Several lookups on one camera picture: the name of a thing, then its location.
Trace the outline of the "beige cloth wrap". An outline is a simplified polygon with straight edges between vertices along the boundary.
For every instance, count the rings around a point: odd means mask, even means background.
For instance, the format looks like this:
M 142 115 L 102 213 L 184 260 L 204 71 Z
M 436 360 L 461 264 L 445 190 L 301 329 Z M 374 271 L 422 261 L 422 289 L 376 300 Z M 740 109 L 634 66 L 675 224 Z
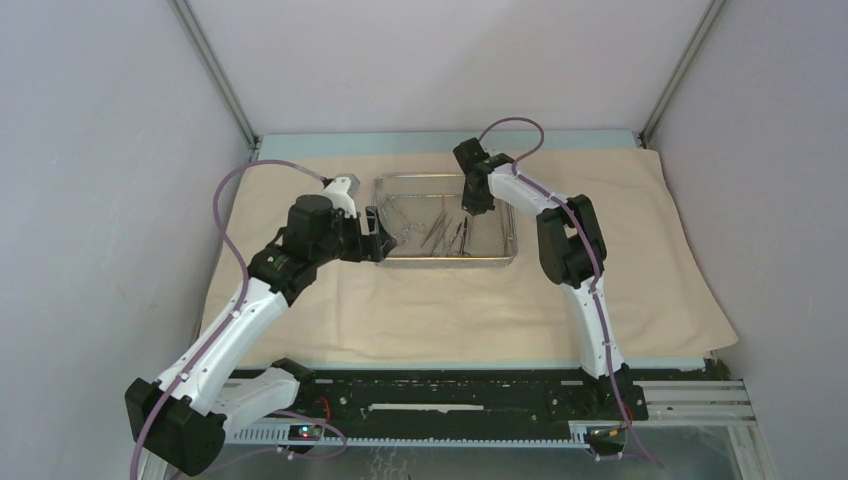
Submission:
M 702 357 L 738 341 L 693 258 L 656 152 L 545 150 L 520 166 L 550 190 L 591 199 L 608 249 L 609 320 L 628 363 Z M 283 357 L 320 368 L 577 361 L 576 321 L 541 269 L 535 221 L 521 214 L 516 226 L 518 253 L 503 267 L 321 267 L 241 365 Z

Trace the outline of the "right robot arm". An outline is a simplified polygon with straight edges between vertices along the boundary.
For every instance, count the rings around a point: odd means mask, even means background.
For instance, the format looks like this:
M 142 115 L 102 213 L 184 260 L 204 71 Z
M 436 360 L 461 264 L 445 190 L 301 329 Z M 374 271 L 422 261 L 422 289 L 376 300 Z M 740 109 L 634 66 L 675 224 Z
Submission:
M 533 217 L 540 266 L 571 302 L 581 345 L 580 368 L 597 380 L 581 392 L 585 411 L 606 418 L 622 403 L 614 384 L 626 362 L 615 341 L 604 298 L 607 248 L 592 201 L 564 197 L 523 173 L 506 154 L 487 153 L 477 138 L 453 149 L 464 177 L 462 208 L 477 216 L 500 200 Z

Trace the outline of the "metal surgical instrument tray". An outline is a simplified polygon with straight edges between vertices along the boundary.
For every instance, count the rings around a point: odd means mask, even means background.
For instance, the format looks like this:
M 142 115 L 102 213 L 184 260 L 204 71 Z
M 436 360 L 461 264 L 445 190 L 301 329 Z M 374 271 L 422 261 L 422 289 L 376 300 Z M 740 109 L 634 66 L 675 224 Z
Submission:
M 395 174 L 373 182 L 373 204 L 397 241 L 380 263 L 394 269 L 501 268 L 517 255 L 512 207 L 471 215 L 461 174 Z

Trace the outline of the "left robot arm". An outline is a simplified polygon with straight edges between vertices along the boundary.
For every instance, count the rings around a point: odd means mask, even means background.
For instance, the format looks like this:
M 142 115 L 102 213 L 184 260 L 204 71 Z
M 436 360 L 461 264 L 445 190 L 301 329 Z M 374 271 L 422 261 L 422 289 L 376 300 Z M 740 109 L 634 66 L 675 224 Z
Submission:
M 137 447 L 181 474 L 206 471 L 228 435 L 268 414 L 285 409 L 299 417 L 312 411 L 315 388 L 283 367 L 271 366 L 233 386 L 227 382 L 259 337 L 315 282 L 321 267 L 336 260 L 380 263 L 396 246 L 375 207 L 357 212 L 356 176 L 322 183 L 321 193 L 296 199 L 271 242 L 251 261 L 239 263 L 242 280 L 209 328 L 155 381 L 138 378 L 125 392 Z

